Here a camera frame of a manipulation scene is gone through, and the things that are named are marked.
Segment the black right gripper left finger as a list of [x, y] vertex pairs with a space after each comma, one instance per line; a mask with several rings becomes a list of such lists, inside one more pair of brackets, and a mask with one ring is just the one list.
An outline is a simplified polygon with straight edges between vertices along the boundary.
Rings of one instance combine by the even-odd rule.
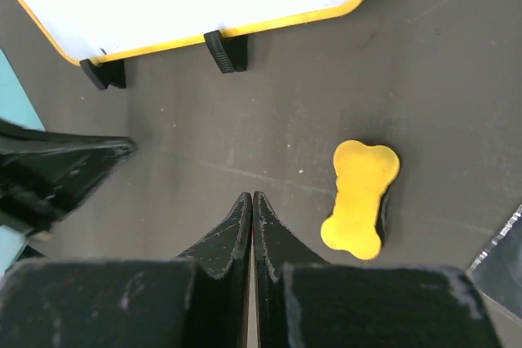
[[243, 347], [252, 198], [170, 260], [31, 258], [1, 282], [4, 347]]

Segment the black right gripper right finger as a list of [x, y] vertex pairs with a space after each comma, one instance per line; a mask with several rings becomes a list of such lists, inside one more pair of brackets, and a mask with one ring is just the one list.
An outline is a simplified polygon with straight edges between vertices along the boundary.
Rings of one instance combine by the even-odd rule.
[[276, 215], [252, 206], [260, 347], [515, 347], [507, 319], [457, 267], [326, 261]]

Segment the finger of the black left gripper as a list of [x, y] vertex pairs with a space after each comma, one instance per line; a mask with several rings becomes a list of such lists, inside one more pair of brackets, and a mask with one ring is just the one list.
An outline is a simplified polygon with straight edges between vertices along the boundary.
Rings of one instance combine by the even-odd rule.
[[49, 233], [136, 151], [127, 137], [30, 130], [1, 121], [1, 224]]

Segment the yellow black whiteboard eraser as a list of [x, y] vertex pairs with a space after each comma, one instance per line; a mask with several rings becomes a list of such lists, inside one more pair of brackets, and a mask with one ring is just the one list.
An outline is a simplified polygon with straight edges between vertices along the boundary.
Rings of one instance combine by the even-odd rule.
[[321, 239], [333, 250], [372, 260], [383, 246], [378, 216], [383, 197], [400, 172], [400, 158], [387, 146], [348, 140], [336, 147], [333, 166], [337, 192], [332, 213], [321, 224]]

